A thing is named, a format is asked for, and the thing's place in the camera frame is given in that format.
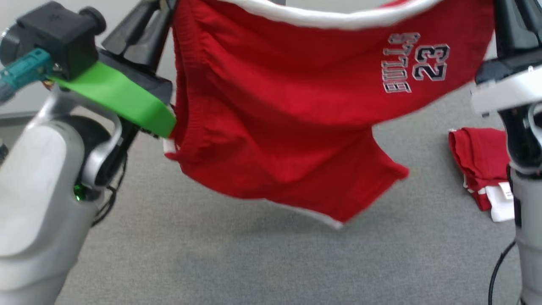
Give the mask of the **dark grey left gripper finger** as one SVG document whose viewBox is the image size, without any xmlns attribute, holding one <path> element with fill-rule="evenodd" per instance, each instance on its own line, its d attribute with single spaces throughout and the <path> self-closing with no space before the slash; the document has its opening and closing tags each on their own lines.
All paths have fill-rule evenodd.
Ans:
<svg viewBox="0 0 542 305">
<path fill-rule="evenodd" d="M 111 53 L 124 53 L 141 38 L 157 10 L 160 10 L 158 0 L 141 0 L 103 40 L 103 48 Z"/>
<path fill-rule="evenodd" d="M 148 71 L 156 71 L 171 27 L 176 1 L 149 0 L 137 8 L 143 12 L 131 28 L 135 41 L 128 43 L 124 58 Z"/>
</svg>

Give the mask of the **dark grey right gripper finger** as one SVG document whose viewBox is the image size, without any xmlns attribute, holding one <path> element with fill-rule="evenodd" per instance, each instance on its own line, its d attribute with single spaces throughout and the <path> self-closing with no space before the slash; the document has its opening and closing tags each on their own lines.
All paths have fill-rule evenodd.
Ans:
<svg viewBox="0 0 542 305">
<path fill-rule="evenodd" d="M 542 8 L 540 0 L 519 0 L 519 11 L 528 35 L 523 48 L 541 47 Z"/>
<path fill-rule="evenodd" d="M 530 32 L 516 0 L 494 0 L 493 6 L 497 56 L 508 57 L 529 50 Z"/>
</svg>

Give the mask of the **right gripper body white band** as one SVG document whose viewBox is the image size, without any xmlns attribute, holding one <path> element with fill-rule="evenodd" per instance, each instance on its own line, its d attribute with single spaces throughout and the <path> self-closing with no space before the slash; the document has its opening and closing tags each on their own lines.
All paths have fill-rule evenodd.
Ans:
<svg viewBox="0 0 542 305">
<path fill-rule="evenodd" d="M 542 52 L 492 58 L 477 70 L 472 107 L 487 114 L 541 101 Z"/>
</svg>

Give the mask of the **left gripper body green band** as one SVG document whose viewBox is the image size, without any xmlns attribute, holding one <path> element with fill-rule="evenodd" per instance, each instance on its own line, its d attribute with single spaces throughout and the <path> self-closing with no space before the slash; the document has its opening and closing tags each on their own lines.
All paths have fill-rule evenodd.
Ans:
<svg viewBox="0 0 542 305">
<path fill-rule="evenodd" d="M 79 77 L 67 81 L 51 77 L 62 88 L 74 91 L 143 130 L 170 137 L 176 125 L 170 102 L 174 86 L 168 79 L 97 49 L 99 60 Z"/>
</svg>

